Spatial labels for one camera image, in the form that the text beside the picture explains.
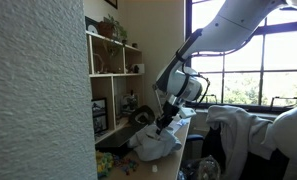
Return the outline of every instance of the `table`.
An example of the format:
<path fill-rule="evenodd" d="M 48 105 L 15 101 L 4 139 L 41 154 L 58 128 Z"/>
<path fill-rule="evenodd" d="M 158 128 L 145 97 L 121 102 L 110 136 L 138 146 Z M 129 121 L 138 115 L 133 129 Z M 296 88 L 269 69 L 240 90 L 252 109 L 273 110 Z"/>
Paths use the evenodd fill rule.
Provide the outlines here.
<path fill-rule="evenodd" d="M 129 175 L 126 175 L 120 168 L 113 168 L 109 172 L 108 177 L 100 178 L 103 180 L 176 180 L 177 174 L 180 168 L 182 155 L 184 152 L 186 137 L 188 134 L 190 120 L 187 121 L 186 125 L 183 125 L 177 130 L 175 136 L 179 139 L 182 144 L 182 148 L 174 153 L 162 157 L 157 160 L 144 162 L 138 158 L 135 151 L 128 153 L 125 158 L 130 158 L 136 161 L 139 166 L 135 172 L 130 171 Z M 152 166 L 157 165 L 158 171 L 152 172 Z"/>

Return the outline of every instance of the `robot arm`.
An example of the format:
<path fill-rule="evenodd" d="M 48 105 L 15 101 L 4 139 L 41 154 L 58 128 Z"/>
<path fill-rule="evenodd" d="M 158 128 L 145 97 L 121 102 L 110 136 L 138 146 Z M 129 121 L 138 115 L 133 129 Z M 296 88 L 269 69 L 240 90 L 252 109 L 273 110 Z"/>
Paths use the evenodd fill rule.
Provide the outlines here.
<path fill-rule="evenodd" d="M 294 1 L 287 3 L 297 8 L 297 0 Z M 157 119 L 159 132 L 179 112 L 181 100 L 194 101 L 201 94 L 201 84 L 179 70 L 187 58 L 200 51 L 225 52 L 240 48 L 271 11 L 288 6 L 287 3 L 284 0 L 226 0 L 205 28 L 191 34 L 157 77 L 157 88 L 172 95 L 163 107 L 163 115 Z"/>

